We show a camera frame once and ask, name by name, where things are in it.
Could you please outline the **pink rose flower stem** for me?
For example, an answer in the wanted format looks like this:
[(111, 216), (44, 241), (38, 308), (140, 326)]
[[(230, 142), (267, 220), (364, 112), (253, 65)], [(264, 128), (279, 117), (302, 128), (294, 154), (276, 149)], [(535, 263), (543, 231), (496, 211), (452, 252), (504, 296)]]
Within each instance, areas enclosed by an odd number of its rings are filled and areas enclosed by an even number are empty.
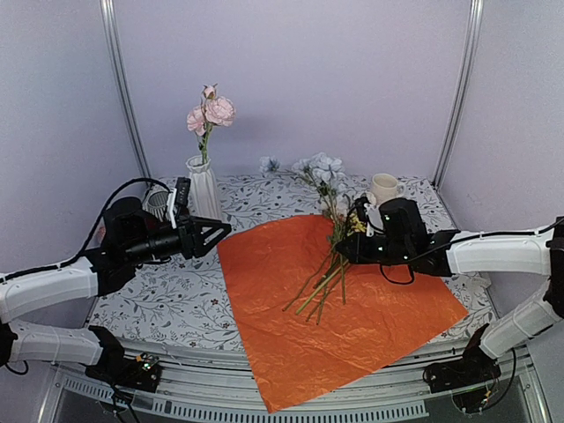
[(208, 144), (216, 127), (230, 127), (236, 117), (236, 108), (231, 100), (218, 93), (218, 84), (204, 85), (199, 104), (187, 114), (186, 125), (197, 138), (200, 164), (209, 162)]

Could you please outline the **orange tissue paper sheet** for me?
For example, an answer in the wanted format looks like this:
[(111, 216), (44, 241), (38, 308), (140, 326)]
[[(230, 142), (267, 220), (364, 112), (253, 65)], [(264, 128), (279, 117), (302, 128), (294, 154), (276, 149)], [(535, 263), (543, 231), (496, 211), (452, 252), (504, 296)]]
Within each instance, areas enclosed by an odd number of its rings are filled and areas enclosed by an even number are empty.
[(307, 310), (295, 314), (303, 299), (283, 311), (329, 252), (331, 230), (323, 217), (296, 216), (219, 244), (234, 320), (268, 412), (370, 375), (466, 317), (466, 308), (441, 279), (375, 265), (347, 272), (347, 303), (333, 293), (320, 323), (307, 322)]

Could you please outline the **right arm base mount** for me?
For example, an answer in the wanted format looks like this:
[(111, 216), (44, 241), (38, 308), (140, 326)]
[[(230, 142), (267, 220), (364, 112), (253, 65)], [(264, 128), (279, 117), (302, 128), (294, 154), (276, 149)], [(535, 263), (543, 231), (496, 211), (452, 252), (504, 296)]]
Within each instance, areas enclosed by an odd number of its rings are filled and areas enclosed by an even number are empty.
[(422, 379), (432, 393), (457, 390), (451, 397), (454, 406), (463, 414), (475, 414), (490, 405), (500, 376), (497, 359), (472, 347), (456, 360), (426, 366)]

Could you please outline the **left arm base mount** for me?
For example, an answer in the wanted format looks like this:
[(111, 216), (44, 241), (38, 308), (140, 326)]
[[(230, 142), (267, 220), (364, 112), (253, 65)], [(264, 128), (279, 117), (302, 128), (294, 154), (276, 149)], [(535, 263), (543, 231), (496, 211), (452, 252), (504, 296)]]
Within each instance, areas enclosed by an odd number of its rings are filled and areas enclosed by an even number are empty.
[(146, 352), (135, 359), (125, 357), (125, 350), (109, 330), (101, 326), (89, 326), (102, 348), (100, 358), (85, 367), (85, 375), (108, 384), (110, 387), (124, 387), (144, 392), (157, 391), (162, 367), (158, 359)]

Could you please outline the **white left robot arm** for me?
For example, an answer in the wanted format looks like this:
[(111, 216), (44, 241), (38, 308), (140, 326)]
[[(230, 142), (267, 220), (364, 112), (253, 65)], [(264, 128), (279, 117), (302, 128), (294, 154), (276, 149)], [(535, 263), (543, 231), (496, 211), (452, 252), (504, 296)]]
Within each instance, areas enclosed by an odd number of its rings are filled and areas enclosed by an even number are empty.
[(115, 201), (100, 215), (105, 234), (97, 248), (73, 258), (1, 277), (1, 362), (24, 360), (76, 362), (95, 367), (111, 382), (124, 382), (131, 365), (121, 343), (106, 328), (72, 330), (31, 323), (43, 309), (121, 291), (146, 264), (180, 255), (200, 258), (231, 232), (217, 219), (192, 216), (178, 204), (161, 221), (144, 211), (136, 197)]

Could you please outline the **white ribbed ceramic vase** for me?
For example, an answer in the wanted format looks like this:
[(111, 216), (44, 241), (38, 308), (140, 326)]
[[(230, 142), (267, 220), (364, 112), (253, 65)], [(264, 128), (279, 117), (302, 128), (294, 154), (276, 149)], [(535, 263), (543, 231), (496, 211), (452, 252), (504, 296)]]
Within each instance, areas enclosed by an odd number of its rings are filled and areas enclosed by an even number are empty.
[(187, 160), (186, 167), (191, 180), (190, 195), (195, 214), (202, 218), (221, 220), (218, 185), (211, 162), (203, 163), (201, 156), (194, 156)]

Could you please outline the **yellow small flower sprig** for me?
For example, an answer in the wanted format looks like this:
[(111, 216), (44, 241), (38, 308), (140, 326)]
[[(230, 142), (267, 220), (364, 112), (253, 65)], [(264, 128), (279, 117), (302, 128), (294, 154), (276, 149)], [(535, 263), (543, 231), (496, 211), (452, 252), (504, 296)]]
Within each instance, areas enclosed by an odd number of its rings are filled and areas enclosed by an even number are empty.
[(346, 278), (353, 265), (353, 241), (362, 235), (382, 234), (380, 228), (362, 221), (355, 211), (351, 217), (340, 216), (331, 223), (332, 232), (327, 236), (330, 243), (329, 252), (325, 254), (316, 270), (305, 278), (294, 297), (282, 308), (287, 311), (303, 299), (295, 314), (300, 315), (308, 309), (307, 322), (313, 316), (316, 323), (321, 322), (325, 305), (333, 293), (339, 292), (342, 304), (347, 303)]

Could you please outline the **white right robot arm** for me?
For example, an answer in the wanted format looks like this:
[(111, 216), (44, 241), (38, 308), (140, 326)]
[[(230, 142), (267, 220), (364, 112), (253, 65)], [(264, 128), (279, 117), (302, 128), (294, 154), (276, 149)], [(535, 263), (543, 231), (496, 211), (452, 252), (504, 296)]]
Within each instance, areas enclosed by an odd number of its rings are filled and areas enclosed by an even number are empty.
[(389, 200), (378, 212), (381, 228), (374, 228), (363, 211), (360, 220), (366, 229), (348, 234), (337, 244), (337, 252), (350, 263), (382, 268), (404, 265), (412, 276), (522, 273), (545, 277), (542, 287), (525, 302), (472, 336), (457, 362), (455, 372), (460, 382), (475, 383), (508, 350), (562, 321), (562, 218), (528, 230), (430, 233), (413, 200)]

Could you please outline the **blue hydrangea flower stem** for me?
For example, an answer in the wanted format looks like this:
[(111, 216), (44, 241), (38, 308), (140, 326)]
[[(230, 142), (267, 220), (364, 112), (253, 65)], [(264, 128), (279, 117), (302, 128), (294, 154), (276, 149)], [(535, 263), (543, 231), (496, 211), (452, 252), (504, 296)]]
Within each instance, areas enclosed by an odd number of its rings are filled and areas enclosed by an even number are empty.
[(259, 170), (264, 176), (283, 174), (310, 187), (318, 195), (322, 216), (332, 224), (332, 232), (327, 236), (330, 252), (285, 306), (285, 309), (289, 309), (302, 296), (305, 289), (311, 287), (313, 292), (298, 307), (296, 313), (299, 315), (306, 308), (311, 308), (306, 319), (315, 318), (315, 322), (320, 323), (324, 306), (335, 286), (340, 285), (341, 293), (345, 293), (347, 264), (344, 257), (337, 252), (336, 246), (350, 232), (348, 220), (352, 199), (345, 192), (343, 185), (345, 178), (343, 161), (319, 152), (310, 158), (298, 160), (289, 169), (284, 169), (277, 159), (266, 156), (259, 159)]

